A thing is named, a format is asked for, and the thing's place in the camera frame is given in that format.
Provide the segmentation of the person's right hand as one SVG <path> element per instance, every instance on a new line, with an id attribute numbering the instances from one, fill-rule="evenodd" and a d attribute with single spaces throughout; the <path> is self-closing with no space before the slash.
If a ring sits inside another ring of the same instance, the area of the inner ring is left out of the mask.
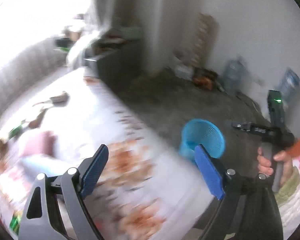
<path id="1" fill-rule="evenodd" d="M 292 158 L 286 151 L 280 151 L 271 158 L 266 158 L 263 148 L 258 148 L 258 171 L 266 176 L 275 175 L 280 172 L 278 188 L 280 189 L 292 176 Z"/>

